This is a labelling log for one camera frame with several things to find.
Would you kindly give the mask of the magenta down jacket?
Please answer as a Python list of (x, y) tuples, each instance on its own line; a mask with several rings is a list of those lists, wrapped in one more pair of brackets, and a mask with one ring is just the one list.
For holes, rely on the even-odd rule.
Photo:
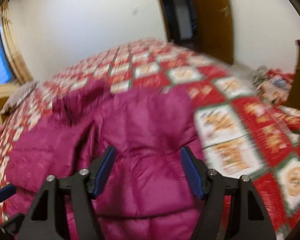
[(5, 170), (17, 192), (7, 214), (26, 213), (47, 176), (71, 176), (115, 148), (115, 163), (93, 201), (106, 239), (189, 239), (199, 218), (180, 151), (201, 144), (193, 104), (182, 87), (112, 94), (102, 81), (66, 93), (52, 113), (23, 131)]

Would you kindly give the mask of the clothes pile on floor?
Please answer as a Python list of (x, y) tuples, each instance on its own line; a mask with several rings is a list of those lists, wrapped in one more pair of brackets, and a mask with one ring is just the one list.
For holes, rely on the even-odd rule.
[(284, 73), (280, 68), (268, 69), (260, 66), (253, 73), (253, 85), (262, 100), (278, 106), (287, 101), (294, 75)]

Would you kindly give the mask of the red checkered teddy bedspread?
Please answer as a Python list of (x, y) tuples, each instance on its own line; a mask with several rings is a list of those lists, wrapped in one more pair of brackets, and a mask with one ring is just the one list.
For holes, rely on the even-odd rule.
[[(209, 57), (161, 40), (143, 39), (93, 55), (38, 86), (4, 124), (0, 187), (10, 152), (23, 131), (52, 113), (66, 93), (102, 81), (112, 94), (132, 88), (182, 87), (190, 97), (200, 159), (231, 178), (247, 174), (261, 195), (277, 239), (300, 220), (300, 111), (275, 109)], [(8, 200), (0, 204), (0, 223)]]

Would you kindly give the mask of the grey patterned pillow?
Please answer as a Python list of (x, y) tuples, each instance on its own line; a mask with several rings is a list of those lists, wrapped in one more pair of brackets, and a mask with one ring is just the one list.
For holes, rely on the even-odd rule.
[(6, 101), (1, 114), (13, 113), (19, 105), (35, 90), (38, 85), (38, 81), (31, 81), (20, 86)]

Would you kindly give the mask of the beige floral curtain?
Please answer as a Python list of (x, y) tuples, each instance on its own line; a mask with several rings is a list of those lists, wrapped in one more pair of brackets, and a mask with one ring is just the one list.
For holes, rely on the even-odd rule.
[(8, 0), (0, 6), (0, 35), (4, 46), (4, 51), (10, 67), (20, 85), (33, 81), (23, 55), (19, 49), (17, 41), (13, 35), (12, 22), (9, 17)]

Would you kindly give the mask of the brown wooden door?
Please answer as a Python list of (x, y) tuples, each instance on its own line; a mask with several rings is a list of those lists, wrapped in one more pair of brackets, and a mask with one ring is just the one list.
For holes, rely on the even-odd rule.
[(198, 49), (225, 63), (234, 62), (234, 34), (229, 0), (192, 0)]

